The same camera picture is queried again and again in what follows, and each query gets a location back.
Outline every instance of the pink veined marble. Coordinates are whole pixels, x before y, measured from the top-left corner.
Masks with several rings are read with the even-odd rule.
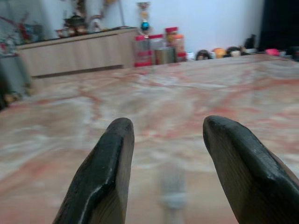
[[[44,80],[0,112],[0,223],[51,223],[108,124],[134,123],[128,224],[162,224],[159,176],[185,174],[186,224],[237,223],[204,146],[204,117],[237,120],[299,176],[299,64],[269,55],[110,70]]]

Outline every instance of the trophy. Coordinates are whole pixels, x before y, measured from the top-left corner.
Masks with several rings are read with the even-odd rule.
[[[142,20],[141,26],[138,29],[138,31],[141,35],[144,35],[145,38],[148,38],[149,34],[152,30],[152,28],[150,27],[150,24],[148,22],[149,14],[147,12],[147,9],[150,5],[150,2],[138,2],[137,5],[139,6],[140,17],[141,17],[141,20]]]

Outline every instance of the metal canister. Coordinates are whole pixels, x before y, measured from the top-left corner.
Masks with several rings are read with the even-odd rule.
[[[164,47],[155,50],[156,64],[169,64],[177,62],[174,47]]]

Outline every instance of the marble table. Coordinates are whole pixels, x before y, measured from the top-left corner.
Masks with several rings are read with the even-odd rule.
[[[299,64],[268,55],[47,78],[0,112],[0,223],[51,223],[115,118],[134,123],[128,224],[162,224],[160,176],[184,173],[183,219],[237,223],[202,138],[211,114],[241,122],[299,176]]]

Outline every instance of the wooden sideboard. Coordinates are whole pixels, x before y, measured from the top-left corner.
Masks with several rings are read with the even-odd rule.
[[[134,65],[136,28],[67,37],[17,47],[28,73],[34,78]]]

